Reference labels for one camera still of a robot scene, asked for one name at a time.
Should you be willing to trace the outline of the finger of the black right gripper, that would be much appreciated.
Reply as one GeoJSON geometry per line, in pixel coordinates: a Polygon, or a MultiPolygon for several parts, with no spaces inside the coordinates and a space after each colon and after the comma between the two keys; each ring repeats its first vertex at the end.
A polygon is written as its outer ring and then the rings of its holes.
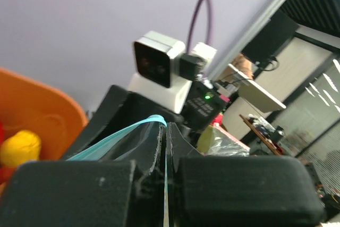
{"type": "Polygon", "coordinates": [[[110,134],[154,114],[161,115],[166,122],[183,123],[183,117],[180,114],[175,114],[137,93],[112,85],[89,123],[61,156],[61,159],[66,160],[110,134]]]}

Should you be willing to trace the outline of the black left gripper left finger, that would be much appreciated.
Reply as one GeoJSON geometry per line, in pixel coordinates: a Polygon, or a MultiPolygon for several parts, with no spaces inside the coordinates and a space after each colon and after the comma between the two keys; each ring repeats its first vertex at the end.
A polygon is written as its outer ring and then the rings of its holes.
{"type": "Polygon", "coordinates": [[[135,162],[20,166],[1,196],[1,226],[132,226],[135,162]]]}

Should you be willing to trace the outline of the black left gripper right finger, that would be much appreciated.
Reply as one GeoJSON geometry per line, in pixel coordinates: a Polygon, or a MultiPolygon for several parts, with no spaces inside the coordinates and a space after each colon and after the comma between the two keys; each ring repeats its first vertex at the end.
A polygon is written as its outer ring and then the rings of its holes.
{"type": "Polygon", "coordinates": [[[203,156],[166,129],[170,226],[316,226],[324,208],[305,166],[287,156],[203,156]]]}

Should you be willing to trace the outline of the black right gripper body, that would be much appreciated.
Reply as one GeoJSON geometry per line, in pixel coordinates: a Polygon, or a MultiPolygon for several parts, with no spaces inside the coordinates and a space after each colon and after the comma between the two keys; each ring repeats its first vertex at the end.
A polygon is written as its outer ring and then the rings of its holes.
{"type": "Polygon", "coordinates": [[[178,127],[184,125],[192,132],[199,132],[210,125],[226,105],[227,101],[218,92],[200,81],[194,81],[181,112],[175,114],[162,110],[160,115],[166,122],[174,122],[178,127]]]}

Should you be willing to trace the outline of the clear blue-zip bag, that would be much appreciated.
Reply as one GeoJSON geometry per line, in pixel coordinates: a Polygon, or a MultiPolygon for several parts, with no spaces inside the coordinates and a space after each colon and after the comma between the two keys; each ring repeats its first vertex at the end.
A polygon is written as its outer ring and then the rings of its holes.
{"type": "Polygon", "coordinates": [[[151,115],[68,158],[70,161],[135,162],[132,205],[128,214],[132,226],[163,224],[166,128],[162,116],[151,115]]]}

